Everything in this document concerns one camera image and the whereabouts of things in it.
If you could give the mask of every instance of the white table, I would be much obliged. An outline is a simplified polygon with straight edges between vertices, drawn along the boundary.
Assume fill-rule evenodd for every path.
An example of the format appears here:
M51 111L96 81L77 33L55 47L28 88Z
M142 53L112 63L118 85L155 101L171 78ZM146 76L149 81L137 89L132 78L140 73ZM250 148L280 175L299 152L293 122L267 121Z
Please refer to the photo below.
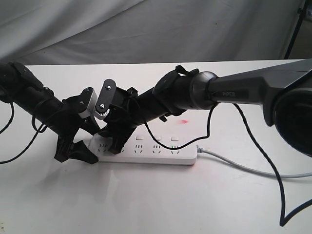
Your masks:
M219 76L273 66L289 61L186 63ZM140 92L154 86L176 64L31 66L33 73L59 99L78 95L85 87L99 94L105 79ZM304 156L265 125L259 106L242 106L255 137L280 173L310 172L312 159ZM0 123L10 107L0 104ZM205 134L206 111L187 111L167 123L151 122L157 132ZM188 124L178 124L180 120ZM0 158L19 153L34 134L31 117L16 106L10 129L0 135ZM79 132L78 139L90 139ZM251 175L208 156L192 167L110 164L89 165L53 159L57 136L50 130L18 160L0 165L0 233L8 234L293 234L311 233L312 208L278 225L280 193L275 179ZM238 163L272 172L249 139L237 110L221 104L212 118L212 136L199 145ZM312 179L285 181L287 212L312 196Z

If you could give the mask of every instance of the power outlet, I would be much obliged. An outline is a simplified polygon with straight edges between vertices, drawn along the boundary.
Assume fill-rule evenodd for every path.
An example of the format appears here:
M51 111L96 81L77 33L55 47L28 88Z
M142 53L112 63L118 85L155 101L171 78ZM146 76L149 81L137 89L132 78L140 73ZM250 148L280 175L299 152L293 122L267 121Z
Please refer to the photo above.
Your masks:
M181 142L188 140L184 139L183 136L179 136L178 139ZM108 151L112 144L111 139L95 134L88 148L101 162L193 165L197 158L196 145L191 144L181 150L174 150L179 144L171 140L172 136L170 135L161 136L161 143L172 147L172 150L168 150L156 144L149 135L137 135L134 132L121 152L114 155Z

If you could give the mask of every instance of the white fabric backdrop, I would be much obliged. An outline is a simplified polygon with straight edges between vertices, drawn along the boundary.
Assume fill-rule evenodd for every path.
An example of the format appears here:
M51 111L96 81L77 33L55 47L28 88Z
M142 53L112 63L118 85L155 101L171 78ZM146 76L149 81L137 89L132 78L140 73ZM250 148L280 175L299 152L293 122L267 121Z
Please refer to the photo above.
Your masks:
M7 23L13 31L0 22L0 60L25 64L281 59L303 3L10 0L6 4L14 1L36 2L38 15L34 26L23 20Z

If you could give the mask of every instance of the electrical socket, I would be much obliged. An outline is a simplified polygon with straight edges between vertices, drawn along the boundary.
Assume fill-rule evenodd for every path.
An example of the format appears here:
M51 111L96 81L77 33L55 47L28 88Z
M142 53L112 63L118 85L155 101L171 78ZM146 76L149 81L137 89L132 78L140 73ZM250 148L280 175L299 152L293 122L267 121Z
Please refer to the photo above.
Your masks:
M161 143L178 147L177 142L171 141L171 135L161 135ZM187 142L184 136L179 136L179 141ZM191 144L181 150L168 150L156 144L149 135L134 132L117 155L108 151L111 138L103 138L95 134L89 143L89 150L102 162L130 162L130 163L156 163L193 165L197 158L197 146Z

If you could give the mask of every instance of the robotic arm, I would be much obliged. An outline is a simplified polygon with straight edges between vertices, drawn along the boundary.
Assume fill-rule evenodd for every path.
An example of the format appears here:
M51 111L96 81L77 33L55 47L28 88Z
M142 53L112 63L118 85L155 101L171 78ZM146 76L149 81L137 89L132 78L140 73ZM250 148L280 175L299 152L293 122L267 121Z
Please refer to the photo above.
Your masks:
M58 100L22 64L0 65L0 100L15 102L58 134L55 159L98 161L82 141L73 143L82 128L111 137L110 151L118 154L137 126L146 121L178 116L186 110L209 110L216 102L262 105L265 122L296 150L312 156L312 59L226 77L212 72L187 72L177 66L152 89L138 96L134 88L120 89L105 80L97 98L93 88ZM107 125L100 129L95 117Z

